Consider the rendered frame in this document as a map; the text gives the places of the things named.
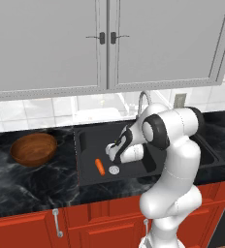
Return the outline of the silver sink faucet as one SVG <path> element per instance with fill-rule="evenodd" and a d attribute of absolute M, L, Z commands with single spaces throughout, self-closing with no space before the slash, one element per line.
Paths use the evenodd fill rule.
<path fill-rule="evenodd" d="M 152 104 L 150 93 L 148 91 L 142 91 L 141 94 L 140 94 L 140 97 L 139 97 L 139 107 L 138 107 L 138 113 L 136 115 L 136 119 L 138 119 L 141 116 L 141 113 L 142 113 L 142 110 L 143 110 L 144 97 L 146 97 L 148 106 Z"/>

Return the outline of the brown wooden bowl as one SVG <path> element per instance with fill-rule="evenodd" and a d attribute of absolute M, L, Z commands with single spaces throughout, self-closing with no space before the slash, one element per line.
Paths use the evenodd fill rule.
<path fill-rule="evenodd" d="M 17 139 L 10 148 L 12 158 L 26 167 L 38 167 L 55 154 L 57 140 L 45 133 L 34 133 Z"/>

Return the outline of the grey wall cupboard door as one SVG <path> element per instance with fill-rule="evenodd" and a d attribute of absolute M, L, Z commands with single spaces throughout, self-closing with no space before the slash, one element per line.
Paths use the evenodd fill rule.
<path fill-rule="evenodd" d="M 0 92 L 106 87 L 107 0 L 0 0 Z"/>
<path fill-rule="evenodd" d="M 111 90 L 222 83 L 225 0 L 108 0 L 108 14 Z"/>

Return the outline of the black kitchen sink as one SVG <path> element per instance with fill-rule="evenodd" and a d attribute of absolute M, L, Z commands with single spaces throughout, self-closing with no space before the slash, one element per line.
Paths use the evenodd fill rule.
<path fill-rule="evenodd" d="M 145 144 L 144 157 L 140 161 L 117 165 L 119 174 L 109 173 L 113 162 L 106 154 L 106 146 L 114 143 L 126 125 L 132 125 L 134 120 L 105 122 L 78 125 L 74 128 L 74 141 L 77 153 L 77 168 L 80 186 L 160 175 L 167 156 L 166 150 Z M 95 165 L 95 159 L 100 159 L 105 169 L 102 176 Z"/>

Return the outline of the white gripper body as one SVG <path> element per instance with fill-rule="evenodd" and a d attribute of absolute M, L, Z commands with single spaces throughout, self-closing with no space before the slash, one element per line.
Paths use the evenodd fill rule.
<path fill-rule="evenodd" d="M 106 154 L 109 156 L 110 160 L 112 162 L 119 162 L 120 161 L 120 156 L 118 153 L 119 146 L 116 145 L 115 143 L 110 143 L 106 147 Z"/>

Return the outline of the grey wall outlet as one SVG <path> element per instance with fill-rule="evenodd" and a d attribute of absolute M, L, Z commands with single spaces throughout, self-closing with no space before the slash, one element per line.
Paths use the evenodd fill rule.
<path fill-rule="evenodd" d="M 185 99 L 186 99 L 186 94 L 176 94 L 175 95 L 175 101 L 174 101 L 174 108 L 175 109 L 180 109 L 184 107 L 185 104 Z"/>

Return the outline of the red base cupboard door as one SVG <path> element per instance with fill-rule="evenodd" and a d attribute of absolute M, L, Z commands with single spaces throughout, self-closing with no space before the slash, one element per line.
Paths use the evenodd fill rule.
<path fill-rule="evenodd" d="M 225 181 L 200 185 L 202 205 L 180 224 L 178 239 L 185 248 L 207 248 L 225 209 Z"/>
<path fill-rule="evenodd" d="M 58 238 L 52 210 L 0 218 L 0 248 L 70 248 L 65 221 L 59 210 Z"/>
<path fill-rule="evenodd" d="M 65 208 L 71 248 L 139 248 L 145 236 L 140 197 Z"/>

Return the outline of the orange carrot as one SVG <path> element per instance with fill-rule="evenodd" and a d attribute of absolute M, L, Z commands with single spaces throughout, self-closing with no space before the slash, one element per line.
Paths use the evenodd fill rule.
<path fill-rule="evenodd" d="M 95 159 L 95 165 L 102 176 L 105 175 L 105 169 L 100 159 Z"/>

